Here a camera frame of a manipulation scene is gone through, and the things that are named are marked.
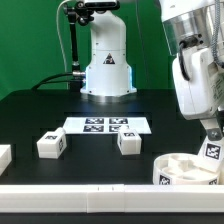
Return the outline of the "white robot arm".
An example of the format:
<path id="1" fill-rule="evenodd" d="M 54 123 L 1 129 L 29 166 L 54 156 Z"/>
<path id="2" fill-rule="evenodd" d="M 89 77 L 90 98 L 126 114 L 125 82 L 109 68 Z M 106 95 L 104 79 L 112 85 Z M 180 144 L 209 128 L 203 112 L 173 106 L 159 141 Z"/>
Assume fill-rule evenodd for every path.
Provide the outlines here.
<path id="1" fill-rule="evenodd" d="M 223 138 L 217 109 L 224 103 L 224 0 L 158 0 L 161 21 L 175 57 L 172 74 L 179 108 L 198 119 L 211 141 Z M 91 62 L 81 91 L 94 97 L 134 93 L 126 62 L 126 27 L 113 12 L 118 0 L 83 0 L 81 21 L 91 26 Z"/>

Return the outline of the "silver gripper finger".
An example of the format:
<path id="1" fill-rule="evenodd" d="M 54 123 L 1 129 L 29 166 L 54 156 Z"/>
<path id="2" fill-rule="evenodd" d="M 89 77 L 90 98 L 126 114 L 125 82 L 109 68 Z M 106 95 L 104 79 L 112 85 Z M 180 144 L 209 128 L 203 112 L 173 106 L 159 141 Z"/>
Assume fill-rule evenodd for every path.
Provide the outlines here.
<path id="1" fill-rule="evenodd" d="M 223 138 L 221 124 L 217 117 L 202 119 L 201 124 L 203 125 L 210 141 L 219 141 Z"/>

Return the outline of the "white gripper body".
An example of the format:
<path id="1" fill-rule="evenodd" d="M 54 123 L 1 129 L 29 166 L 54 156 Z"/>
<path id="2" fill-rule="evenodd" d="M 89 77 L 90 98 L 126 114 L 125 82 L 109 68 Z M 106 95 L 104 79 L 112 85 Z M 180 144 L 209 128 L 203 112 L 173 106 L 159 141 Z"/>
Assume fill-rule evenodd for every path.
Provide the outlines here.
<path id="1" fill-rule="evenodd" d="M 176 58 L 173 79 L 180 111 L 185 119 L 208 119 L 224 105 L 224 70 L 214 63 L 211 50 L 195 47 L 184 51 L 189 81 L 186 81 Z"/>

